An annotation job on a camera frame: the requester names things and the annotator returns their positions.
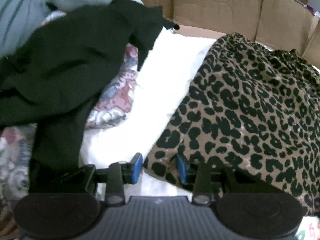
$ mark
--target white cloth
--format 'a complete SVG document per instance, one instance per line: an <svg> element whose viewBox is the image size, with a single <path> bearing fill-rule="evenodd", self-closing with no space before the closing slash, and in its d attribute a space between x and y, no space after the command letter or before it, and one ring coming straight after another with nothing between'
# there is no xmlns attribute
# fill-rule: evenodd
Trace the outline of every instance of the white cloth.
<svg viewBox="0 0 320 240"><path fill-rule="evenodd" d="M172 114L188 92L214 40L184 37L163 29L137 78L129 118L109 130L87 130L81 149L85 164L106 168L130 161L136 152L145 158ZM127 186L127 195L185 195L186 191L142 174L138 185Z"/></svg>

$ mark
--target clothing pile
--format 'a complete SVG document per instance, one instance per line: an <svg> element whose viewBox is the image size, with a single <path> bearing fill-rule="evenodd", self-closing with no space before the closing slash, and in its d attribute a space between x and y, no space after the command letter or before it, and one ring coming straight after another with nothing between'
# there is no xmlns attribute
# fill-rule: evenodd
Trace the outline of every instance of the clothing pile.
<svg viewBox="0 0 320 240"><path fill-rule="evenodd" d="M97 168L141 152L137 195L178 195L180 153L319 214L319 72L295 50L178 28L141 0L0 0L0 240L19 236L17 201L77 169L86 144Z"/></svg>

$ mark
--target leopard print fabric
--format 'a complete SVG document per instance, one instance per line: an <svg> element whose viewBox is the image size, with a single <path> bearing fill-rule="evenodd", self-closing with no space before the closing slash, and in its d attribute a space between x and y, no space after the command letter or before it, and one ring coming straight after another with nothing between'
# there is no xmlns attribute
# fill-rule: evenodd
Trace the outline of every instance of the leopard print fabric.
<svg viewBox="0 0 320 240"><path fill-rule="evenodd" d="M231 164L319 211L320 75L295 50L240 34L218 39L148 154L147 172L179 185L174 155Z"/></svg>

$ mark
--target round black pad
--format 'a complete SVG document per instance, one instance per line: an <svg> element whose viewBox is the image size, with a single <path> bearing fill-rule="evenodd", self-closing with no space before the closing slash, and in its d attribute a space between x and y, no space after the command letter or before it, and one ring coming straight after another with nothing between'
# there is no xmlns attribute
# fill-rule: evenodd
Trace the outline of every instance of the round black pad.
<svg viewBox="0 0 320 240"><path fill-rule="evenodd" d="M31 193L17 203L14 218L30 238L68 239L92 226L99 212L89 193Z"/></svg>
<svg viewBox="0 0 320 240"><path fill-rule="evenodd" d="M302 206L286 193L229 193L218 201L219 220L233 232L253 239L279 239L295 232Z"/></svg>

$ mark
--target black clothing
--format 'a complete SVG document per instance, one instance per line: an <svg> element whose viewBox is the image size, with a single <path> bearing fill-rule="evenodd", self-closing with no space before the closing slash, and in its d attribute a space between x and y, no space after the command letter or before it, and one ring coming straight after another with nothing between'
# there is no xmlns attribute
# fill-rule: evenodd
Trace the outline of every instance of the black clothing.
<svg viewBox="0 0 320 240"><path fill-rule="evenodd" d="M59 174L76 169L86 119L117 75L127 43L138 48L141 66L163 25L177 28L161 7L113 0L37 29L0 60L0 128L38 123L32 163Z"/></svg>

